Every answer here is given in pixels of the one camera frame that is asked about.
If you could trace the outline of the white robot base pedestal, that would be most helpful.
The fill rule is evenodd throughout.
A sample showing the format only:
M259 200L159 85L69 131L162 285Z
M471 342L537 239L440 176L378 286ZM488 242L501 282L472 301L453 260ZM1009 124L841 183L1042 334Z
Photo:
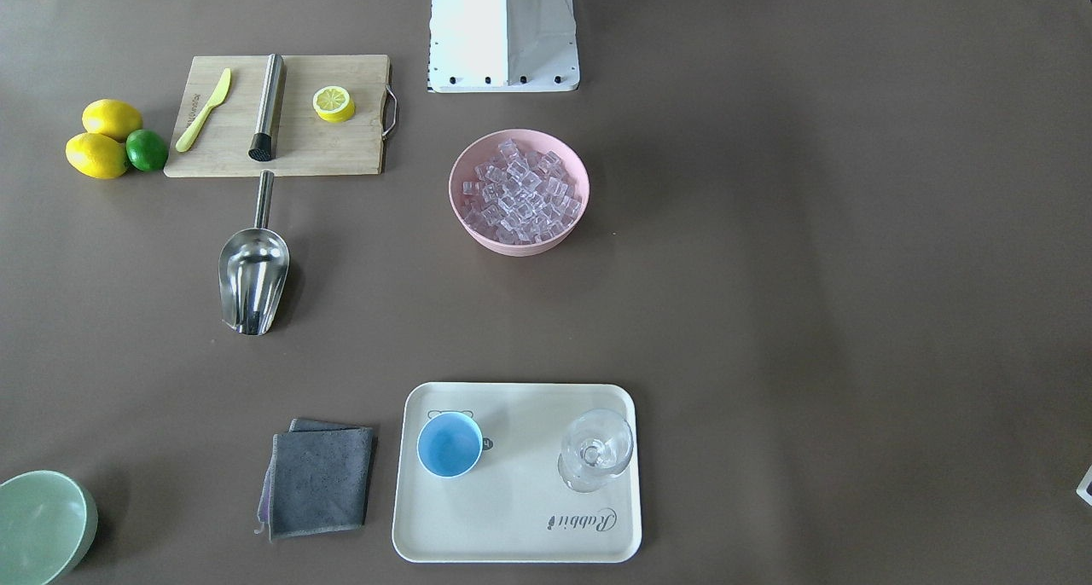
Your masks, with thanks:
M573 0L432 0L427 89L547 93L581 83Z

